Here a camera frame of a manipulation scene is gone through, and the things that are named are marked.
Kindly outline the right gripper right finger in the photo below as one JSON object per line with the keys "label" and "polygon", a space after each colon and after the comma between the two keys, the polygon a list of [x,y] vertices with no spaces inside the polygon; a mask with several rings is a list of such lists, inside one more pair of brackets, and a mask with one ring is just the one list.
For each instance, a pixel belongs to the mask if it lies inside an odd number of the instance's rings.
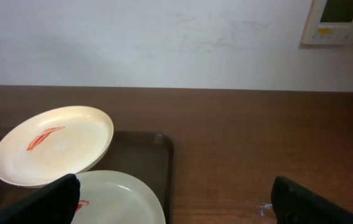
{"label": "right gripper right finger", "polygon": [[278,224],[353,224],[353,213],[283,176],[273,183],[271,203]]}

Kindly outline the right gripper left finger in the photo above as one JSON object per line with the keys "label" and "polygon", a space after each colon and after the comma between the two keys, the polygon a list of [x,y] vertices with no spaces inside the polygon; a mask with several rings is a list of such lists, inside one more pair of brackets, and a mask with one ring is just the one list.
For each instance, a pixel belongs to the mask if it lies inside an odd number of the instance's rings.
{"label": "right gripper left finger", "polygon": [[80,199],[80,181],[67,174],[0,210],[0,224],[70,224]]}

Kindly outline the cream plate top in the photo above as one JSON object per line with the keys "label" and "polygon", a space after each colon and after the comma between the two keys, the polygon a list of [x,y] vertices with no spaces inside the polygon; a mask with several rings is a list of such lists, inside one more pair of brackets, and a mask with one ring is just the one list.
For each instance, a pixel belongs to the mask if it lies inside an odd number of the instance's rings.
{"label": "cream plate top", "polygon": [[89,106],[66,106],[33,116],[0,141],[0,180],[43,187],[66,174],[85,172],[106,154],[111,118]]}

